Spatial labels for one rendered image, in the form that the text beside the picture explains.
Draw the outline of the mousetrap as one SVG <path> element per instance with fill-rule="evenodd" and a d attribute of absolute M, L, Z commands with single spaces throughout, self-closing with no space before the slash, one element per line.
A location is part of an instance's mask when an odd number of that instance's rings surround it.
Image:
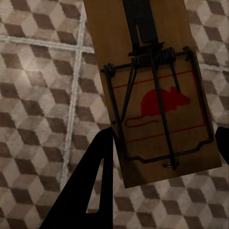
<path fill-rule="evenodd" d="M 222 167 L 184 0 L 83 0 L 125 188 Z"/>

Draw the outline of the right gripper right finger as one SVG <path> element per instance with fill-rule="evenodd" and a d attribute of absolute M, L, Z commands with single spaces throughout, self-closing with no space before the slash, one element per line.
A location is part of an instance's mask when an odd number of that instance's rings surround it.
<path fill-rule="evenodd" d="M 218 150 L 229 165 L 229 129 L 218 127 L 216 134 Z"/>

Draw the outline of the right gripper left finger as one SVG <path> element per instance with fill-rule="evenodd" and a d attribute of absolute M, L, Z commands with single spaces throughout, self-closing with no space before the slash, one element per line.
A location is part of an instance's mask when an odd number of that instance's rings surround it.
<path fill-rule="evenodd" d="M 39 229 L 113 229 L 113 128 L 96 134 Z M 104 158 L 99 211 L 86 213 Z"/>

